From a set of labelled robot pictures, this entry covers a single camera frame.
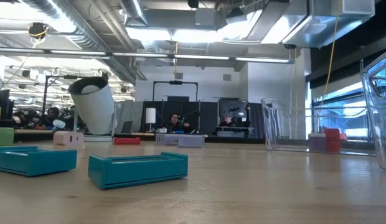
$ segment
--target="desk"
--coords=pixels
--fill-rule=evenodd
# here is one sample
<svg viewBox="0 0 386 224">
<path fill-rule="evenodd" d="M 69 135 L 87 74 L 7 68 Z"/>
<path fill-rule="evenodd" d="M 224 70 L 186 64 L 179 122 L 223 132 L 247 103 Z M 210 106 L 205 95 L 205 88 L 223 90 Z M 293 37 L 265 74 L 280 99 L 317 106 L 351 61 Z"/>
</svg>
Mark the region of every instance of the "desk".
<svg viewBox="0 0 386 224">
<path fill-rule="evenodd" d="M 161 151 L 188 154 L 189 176 L 113 190 L 87 177 L 90 154 Z M 386 223 L 386 172 L 375 157 L 269 152 L 257 144 L 85 143 L 71 172 L 34 178 L 0 172 L 3 223 Z"/>
</svg>

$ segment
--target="transparent plastic bin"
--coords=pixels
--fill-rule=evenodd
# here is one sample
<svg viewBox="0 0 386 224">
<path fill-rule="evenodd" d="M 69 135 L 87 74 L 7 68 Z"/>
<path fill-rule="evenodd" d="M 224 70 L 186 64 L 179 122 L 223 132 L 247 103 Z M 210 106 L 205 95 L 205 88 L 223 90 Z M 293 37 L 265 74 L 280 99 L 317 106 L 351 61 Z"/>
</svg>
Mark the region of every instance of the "transparent plastic bin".
<svg viewBox="0 0 386 224">
<path fill-rule="evenodd" d="M 269 150 L 323 152 L 375 156 L 372 138 L 351 139 L 347 124 L 369 127 L 367 108 L 322 107 L 287 108 L 274 98 L 262 99 L 266 148 Z M 338 150 L 325 139 L 325 128 L 338 129 Z"/>
<path fill-rule="evenodd" d="M 386 53 L 363 69 L 361 76 L 377 160 L 386 169 Z"/>
</svg>

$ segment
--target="black partition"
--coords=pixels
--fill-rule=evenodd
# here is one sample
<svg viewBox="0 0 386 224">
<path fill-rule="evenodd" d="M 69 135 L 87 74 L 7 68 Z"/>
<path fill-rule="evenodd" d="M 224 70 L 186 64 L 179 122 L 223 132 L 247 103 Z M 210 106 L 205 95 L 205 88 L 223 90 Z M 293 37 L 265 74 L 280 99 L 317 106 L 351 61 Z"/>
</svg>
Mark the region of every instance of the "black partition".
<svg viewBox="0 0 386 224">
<path fill-rule="evenodd" d="M 160 128 L 163 123 L 169 122 L 173 113 L 178 113 L 194 129 L 199 130 L 200 134 L 207 134 L 209 137 L 214 137 L 213 132 L 218 126 L 218 103 L 216 102 L 145 101 L 142 111 L 141 132 L 145 132 L 148 128 L 145 121 L 146 108 L 156 109 L 156 124 L 152 124 L 153 128 Z M 253 131 L 249 138 L 264 139 L 265 129 L 260 103 L 250 103 L 250 121 Z"/>
</svg>

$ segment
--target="red container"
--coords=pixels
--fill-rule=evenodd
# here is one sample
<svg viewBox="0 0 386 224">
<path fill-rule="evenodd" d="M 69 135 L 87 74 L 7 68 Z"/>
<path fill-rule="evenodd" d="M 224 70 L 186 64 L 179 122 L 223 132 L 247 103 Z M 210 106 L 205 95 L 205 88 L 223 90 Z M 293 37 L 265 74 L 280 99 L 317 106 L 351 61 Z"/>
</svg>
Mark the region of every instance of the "red container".
<svg viewBox="0 0 386 224">
<path fill-rule="evenodd" d="M 330 129 L 325 129 L 324 133 L 326 134 L 327 151 L 331 153 L 340 153 L 340 150 L 341 150 L 340 130 L 330 128 Z"/>
<path fill-rule="evenodd" d="M 114 137 L 114 144 L 141 144 L 141 138 L 117 138 L 117 137 Z"/>
</svg>

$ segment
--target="computer monitor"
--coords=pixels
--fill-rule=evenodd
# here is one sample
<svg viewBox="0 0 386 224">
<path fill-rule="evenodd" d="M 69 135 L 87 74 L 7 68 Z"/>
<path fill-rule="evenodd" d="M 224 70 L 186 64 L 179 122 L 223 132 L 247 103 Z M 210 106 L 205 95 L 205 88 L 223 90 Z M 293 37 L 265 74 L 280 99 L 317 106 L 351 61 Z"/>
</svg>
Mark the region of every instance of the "computer monitor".
<svg viewBox="0 0 386 224">
<path fill-rule="evenodd" d="M 220 100 L 219 116 L 228 118 L 246 118 L 247 101 L 241 100 Z"/>
<path fill-rule="evenodd" d="M 10 90 L 0 91 L 0 107 L 1 117 L 0 119 L 12 119 L 13 106 L 9 101 Z"/>
</svg>

